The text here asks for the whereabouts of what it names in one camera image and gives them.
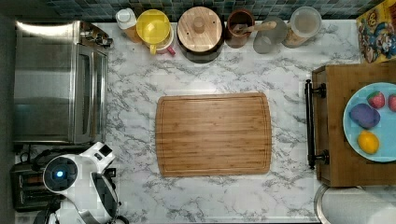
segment toaster oven handle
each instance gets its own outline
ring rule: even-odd
[[[94,77],[94,59],[93,59],[93,54],[94,50],[90,49],[88,47],[78,45],[78,55],[83,55],[88,58],[89,62],[89,75],[87,76],[88,80],[84,81],[84,89],[88,89],[89,91],[89,96],[88,96],[88,113],[87,113],[87,118],[85,120],[86,122],[86,132],[82,133],[83,139],[78,139],[77,142],[86,142],[89,141],[90,135],[91,135],[91,126],[92,126],[92,111],[93,111],[93,98],[94,98],[94,89],[93,89],[93,77]]]

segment strawberry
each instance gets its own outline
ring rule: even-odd
[[[388,98],[389,109],[396,112],[396,94],[391,94]]]
[[[384,94],[380,91],[375,91],[367,97],[367,102],[375,109],[379,109],[385,105]]]

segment stainless steel toaster oven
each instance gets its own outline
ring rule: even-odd
[[[111,43],[83,21],[17,22],[14,143],[104,141]]]

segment jar lid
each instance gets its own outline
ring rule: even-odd
[[[207,7],[190,8],[177,24],[177,37],[181,44],[194,52],[213,49],[219,43],[221,34],[218,14]]]
[[[136,16],[130,8],[125,8],[116,14],[117,24],[122,30],[136,25]]]

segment backsplash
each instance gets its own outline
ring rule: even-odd
[[[292,12],[303,6],[314,7],[323,19],[355,19],[382,0],[42,0],[63,18],[84,21],[115,21],[117,11],[130,7],[138,16],[156,8],[177,21],[191,7],[204,6],[225,19],[238,8],[250,10],[255,19],[278,16],[288,20]]]

